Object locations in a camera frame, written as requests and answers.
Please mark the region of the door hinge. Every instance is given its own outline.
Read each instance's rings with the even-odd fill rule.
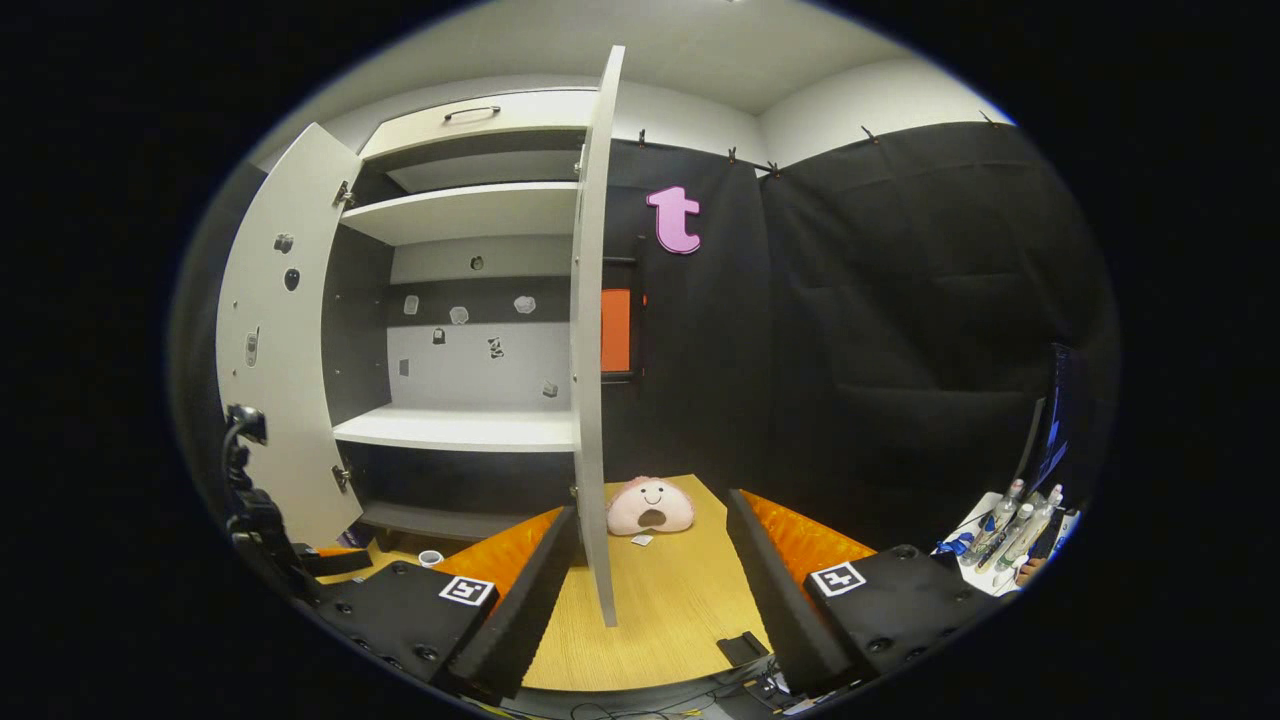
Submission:
[[[334,465],[333,479],[338,483],[338,489],[347,492],[347,486],[351,484],[351,470],[343,469],[342,465]]]
[[[338,186],[338,195],[334,195],[333,204],[337,205],[344,202],[347,208],[356,206],[356,193],[348,190],[347,181],[342,181]]]

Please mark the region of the drawer handle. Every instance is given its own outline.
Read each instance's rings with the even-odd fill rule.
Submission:
[[[444,115],[444,122],[452,120],[453,115],[461,115],[462,113],[474,113],[476,110],[493,110],[493,114],[497,115],[498,113],[502,111],[502,108],[499,108],[498,105],[489,105],[488,108],[467,108],[466,110],[454,110],[448,115]]]

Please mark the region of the cabinet shelf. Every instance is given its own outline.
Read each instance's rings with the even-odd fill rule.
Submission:
[[[481,541],[524,523],[532,515],[454,512],[380,500],[365,502],[360,521],[375,528],[438,538]]]
[[[576,182],[480,184],[357,208],[339,222],[392,246],[463,237],[572,234],[576,204]]]
[[[570,410],[425,410],[384,405],[333,429],[335,439],[465,452],[572,452]]]

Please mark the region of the ceiling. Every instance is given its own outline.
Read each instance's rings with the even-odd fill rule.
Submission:
[[[849,68],[910,50],[799,0],[494,0],[406,37],[312,96],[326,120],[447,82],[516,74],[599,76],[625,45],[622,79],[758,115]]]

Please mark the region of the cabinet door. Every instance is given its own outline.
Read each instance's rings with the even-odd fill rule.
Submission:
[[[604,195],[609,182],[613,106],[622,73],[623,47],[614,46],[600,78],[591,124],[582,146],[573,268],[570,277],[570,348],[573,389],[573,469],[577,516],[586,562],[595,579],[604,624],[617,625],[604,523],[604,451],[600,427],[600,287],[604,265]]]
[[[333,477],[342,461],[320,363],[324,277],[344,206],[334,200],[343,181],[355,184],[360,165],[308,126],[250,204],[218,300],[223,409],[238,402],[266,415],[268,445],[246,443],[246,470],[280,506],[289,539],[316,547],[334,544],[361,512],[351,486],[339,488]],[[276,249],[282,234],[292,240],[288,252]]]

